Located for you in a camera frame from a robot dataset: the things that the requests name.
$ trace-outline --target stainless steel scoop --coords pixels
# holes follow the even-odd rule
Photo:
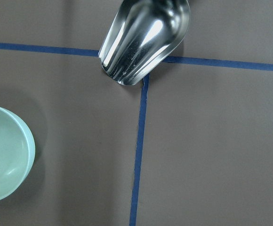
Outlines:
[[[187,0],[124,0],[99,51],[106,73],[135,85],[183,40]]]

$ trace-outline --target blue tape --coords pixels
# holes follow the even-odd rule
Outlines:
[[[0,42],[0,49],[39,52],[39,53],[69,54],[69,55],[92,56],[92,57],[97,57],[99,52],[98,50],[91,50],[91,49],[34,46],[34,45],[11,44],[11,43],[1,43],[1,42]]]
[[[181,56],[169,56],[163,60],[165,63],[187,64],[187,65],[205,65],[215,67],[231,67],[251,70],[273,71],[272,64],[251,63],[243,61],[214,60]]]
[[[131,196],[131,208],[129,226],[135,226],[137,222],[137,203],[138,203],[138,191],[140,186],[141,176],[141,164],[143,154],[143,141],[145,131],[146,109],[147,109],[147,93],[149,87],[149,75],[143,79],[144,85],[141,93],[141,106],[138,120],[138,132],[136,142],[136,159],[135,159],[135,178]]]

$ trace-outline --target bowl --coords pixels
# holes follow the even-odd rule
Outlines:
[[[25,122],[0,107],[0,200],[13,193],[29,174],[35,142]]]

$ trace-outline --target gray surface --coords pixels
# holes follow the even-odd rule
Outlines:
[[[128,225],[139,100],[140,85],[114,82],[98,58],[0,50],[0,106],[37,146],[0,226]]]
[[[0,42],[100,49],[121,0],[0,0]],[[190,0],[175,56],[273,64],[273,1]]]
[[[273,226],[273,72],[152,73],[137,225]]]

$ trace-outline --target plastic bowl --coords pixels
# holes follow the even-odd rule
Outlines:
[[[0,107],[0,200],[13,193],[30,172],[35,142],[25,122]]]

